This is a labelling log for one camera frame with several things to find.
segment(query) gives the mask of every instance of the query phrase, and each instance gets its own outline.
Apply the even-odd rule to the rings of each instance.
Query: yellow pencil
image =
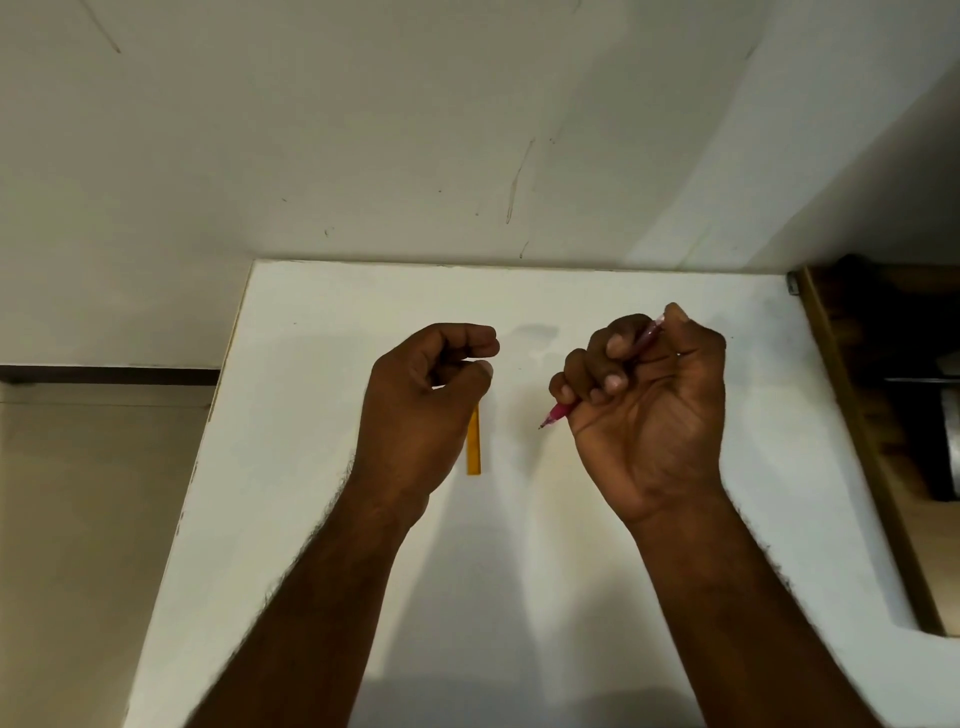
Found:
[[[467,425],[467,475],[480,474],[480,405],[473,408]]]

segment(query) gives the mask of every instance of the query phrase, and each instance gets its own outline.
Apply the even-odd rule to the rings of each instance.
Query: white table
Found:
[[[537,430],[567,351],[671,300],[728,337],[725,482],[811,621],[892,724],[960,723],[960,644],[913,626],[782,277],[291,261],[253,269],[126,726],[183,723],[336,493],[370,365],[436,320],[499,332],[484,474],[458,464],[404,544],[353,724],[698,724],[628,534]]]

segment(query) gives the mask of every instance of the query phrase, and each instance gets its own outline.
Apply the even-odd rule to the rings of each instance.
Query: pink pen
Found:
[[[657,334],[660,333],[660,330],[663,328],[663,315],[661,314],[656,321],[651,321],[647,328],[643,330],[643,333],[639,335],[634,344],[633,351],[630,356],[627,357],[627,360],[636,358],[640,356],[648,346],[653,344],[654,339],[657,337]],[[563,404],[558,402],[554,405],[554,408],[550,410],[550,414],[546,416],[546,419],[540,424],[540,429],[548,425],[552,425],[555,422],[559,422],[568,414],[570,414],[578,404],[580,404],[580,398],[571,402],[570,404]]]

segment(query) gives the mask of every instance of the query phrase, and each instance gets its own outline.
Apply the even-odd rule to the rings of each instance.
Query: dark baseboard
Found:
[[[219,369],[160,367],[43,367],[0,364],[0,382],[7,384],[178,384],[212,387]]]

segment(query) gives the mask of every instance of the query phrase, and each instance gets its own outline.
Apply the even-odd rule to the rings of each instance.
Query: hand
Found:
[[[465,359],[499,351],[491,327],[434,324],[377,359],[347,487],[365,488],[376,506],[412,525],[453,468],[473,408],[490,389],[490,363]]]
[[[720,487],[724,338],[672,303],[656,341],[625,370],[649,325],[642,314],[617,319],[550,380],[557,401],[582,400],[567,417],[577,450],[628,526],[672,497]]]

